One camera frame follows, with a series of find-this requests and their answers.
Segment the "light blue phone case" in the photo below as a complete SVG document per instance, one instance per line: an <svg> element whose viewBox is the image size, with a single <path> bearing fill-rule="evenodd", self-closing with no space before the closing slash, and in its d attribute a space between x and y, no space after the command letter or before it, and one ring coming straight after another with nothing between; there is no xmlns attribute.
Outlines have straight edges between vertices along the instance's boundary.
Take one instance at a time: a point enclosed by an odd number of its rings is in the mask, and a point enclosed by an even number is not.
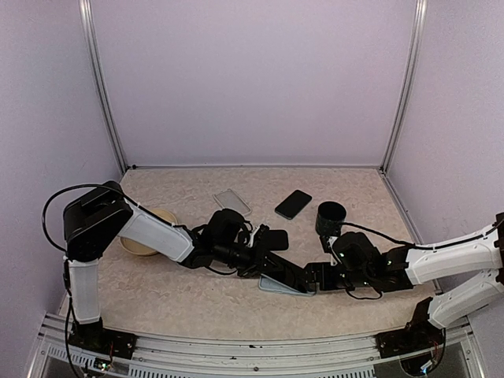
<svg viewBox="0 0 504 378"><path fill-rule="evenodd" d="M280 282L277 282L267 276L261 275L258 281L258 287L261 291L283 294L283 295L297 295L304 297L312 297L316 294L315 291L307 291L303 293L301 291L297 291L287 285L284 285Z"/></svg>

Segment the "black phone front table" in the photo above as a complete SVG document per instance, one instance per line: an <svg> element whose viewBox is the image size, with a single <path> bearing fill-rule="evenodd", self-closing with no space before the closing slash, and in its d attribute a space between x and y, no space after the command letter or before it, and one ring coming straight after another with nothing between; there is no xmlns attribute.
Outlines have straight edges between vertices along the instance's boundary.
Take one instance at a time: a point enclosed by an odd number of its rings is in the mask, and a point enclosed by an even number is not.
<svg viewBox="0 0 504 378"><path fill-rule="evenodd" d="M307 292L305 271L297 265L284 262L265 262L261 274L303 293Z"/></svg>

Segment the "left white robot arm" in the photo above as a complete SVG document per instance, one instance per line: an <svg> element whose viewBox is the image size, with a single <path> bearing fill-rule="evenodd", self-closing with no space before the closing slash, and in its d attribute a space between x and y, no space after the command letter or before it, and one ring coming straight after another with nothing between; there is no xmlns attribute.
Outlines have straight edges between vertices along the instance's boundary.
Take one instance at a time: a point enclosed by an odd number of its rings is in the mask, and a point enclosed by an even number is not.
<svg viewBox="0 0 504 378"><path fill-rule="evenodd" d="M188 269L208 268L218 261L243 278L265 276L298 293L311 290L306 271L277 255L273 231L263 224L252 228L233 209L218 210L207 224L189 229L134 202L114 181L87 189L65 207L63 223L73 313L81 324L80 338L93 350L105 349L110 342L108 329L98 323L98 263L115 238Z"/></svg>

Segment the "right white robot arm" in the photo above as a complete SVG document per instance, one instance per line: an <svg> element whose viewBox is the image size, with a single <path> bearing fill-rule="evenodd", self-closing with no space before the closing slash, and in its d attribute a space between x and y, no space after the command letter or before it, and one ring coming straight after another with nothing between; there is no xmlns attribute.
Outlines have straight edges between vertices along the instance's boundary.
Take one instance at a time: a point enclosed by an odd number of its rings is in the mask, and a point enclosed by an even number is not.
<svg viewBox="0 0 504 378"><path fill-rule="evenodd" d="M332 261L305 267L309 290L353 291L371 287L379 294L409 290L439 278L474 272L456 288L417 304L402 341L418 350L434 329L485 307L503 296L503 215L468 235L441 243L418 245L395 241L380 253L368 238L370 230L353 224L341 236L324 236L322 245Z"/></svg>

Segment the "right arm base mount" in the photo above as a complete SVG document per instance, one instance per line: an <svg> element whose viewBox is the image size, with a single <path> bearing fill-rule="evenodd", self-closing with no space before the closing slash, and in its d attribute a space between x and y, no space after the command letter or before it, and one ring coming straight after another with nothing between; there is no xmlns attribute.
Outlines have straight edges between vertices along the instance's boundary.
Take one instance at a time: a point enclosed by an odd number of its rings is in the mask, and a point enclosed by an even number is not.
<svg viewBox="0 0 504 378"><path fill-rule="evenodd" d="M411 320L404 328L376 335L376 344L381 358L410 354L443 343L444 330L428 321L428 308L432 300L433 297L428 297L419 302Z"/></svg>

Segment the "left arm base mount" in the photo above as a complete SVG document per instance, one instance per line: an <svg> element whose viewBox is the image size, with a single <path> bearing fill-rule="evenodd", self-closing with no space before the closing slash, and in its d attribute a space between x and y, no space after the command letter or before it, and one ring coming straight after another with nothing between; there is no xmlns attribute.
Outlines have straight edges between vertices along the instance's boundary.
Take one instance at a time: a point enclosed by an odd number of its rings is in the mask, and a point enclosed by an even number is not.
<svg viewBox="0 0 504 378"><path fill-rule="evenodd" d="M138 336L104 328L101 323L72 326L69 344L111 358L132 359Z"/></svg>

